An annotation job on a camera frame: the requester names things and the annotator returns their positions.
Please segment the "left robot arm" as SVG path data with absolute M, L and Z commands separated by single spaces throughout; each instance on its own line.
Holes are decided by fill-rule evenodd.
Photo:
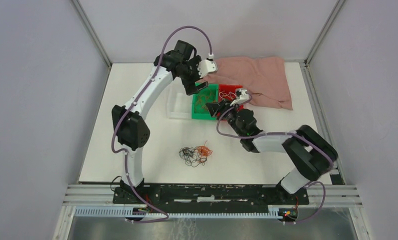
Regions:
M 151 135 L 146 123 L 151 107 L 176 78 L 181 79 L 185 93 L 191 96 L 208 87 L 207 82 L 196 82 L 217 69 L 213 53 L 202 59 L 193 45 L 178 40 L 173 50 L 162 51 L 156 57 L 149 76 L 135 95 L 124 105 L 112 108 L 111 150 L 124 154 L 125 177 L 131 184 L 125 190 L 125 197 L 130 202 L 139 203 L 145 195 L 139 185 L 144 182 L 142 154 Z

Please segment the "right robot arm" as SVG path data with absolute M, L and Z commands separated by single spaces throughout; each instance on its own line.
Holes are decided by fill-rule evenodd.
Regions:
M 335 148 L 309 125 L 288 132 L 266 132 L 257 126 L 250 109 L 231 106 L 227 100 L 206 103 L 206 107 L 218 124 L 225 121 L 234 131 L 234 134 L 223 133 L 217 126 L 217 133 L 238 139 L 247 152 L 287 154 L 294 168 L 277 184 L 275 196 L 282 204 L 289 204 L 299 189 L 330 172 L 338 160 Z

